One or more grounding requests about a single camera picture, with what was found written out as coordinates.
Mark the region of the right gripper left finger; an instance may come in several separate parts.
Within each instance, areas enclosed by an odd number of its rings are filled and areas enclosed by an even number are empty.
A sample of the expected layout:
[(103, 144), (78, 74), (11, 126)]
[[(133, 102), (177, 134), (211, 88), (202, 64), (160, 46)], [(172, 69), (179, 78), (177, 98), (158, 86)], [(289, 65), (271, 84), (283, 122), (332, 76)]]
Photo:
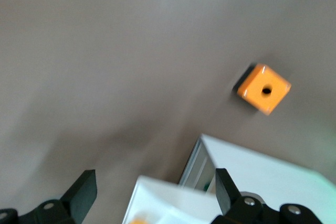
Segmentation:
[(1, 209), (1, 223), (82, 223), (97, 193), (96, 171), (85, 170), (60, 199), (44, 201), (21, 216), (14, 208)]

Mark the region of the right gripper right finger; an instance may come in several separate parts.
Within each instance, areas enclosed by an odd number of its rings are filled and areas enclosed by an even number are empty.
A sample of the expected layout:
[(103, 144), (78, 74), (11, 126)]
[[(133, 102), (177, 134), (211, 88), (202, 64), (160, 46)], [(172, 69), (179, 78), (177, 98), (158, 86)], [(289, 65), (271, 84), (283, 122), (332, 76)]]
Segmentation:
[(321, 223), (321, 220), (305, 206), (283, 204), (276, 211), (256, 197), (242, 195), (225, 168), (215, 170), (215, 182), (216, 199), (222, 213), (212, 220), (212, 224)]

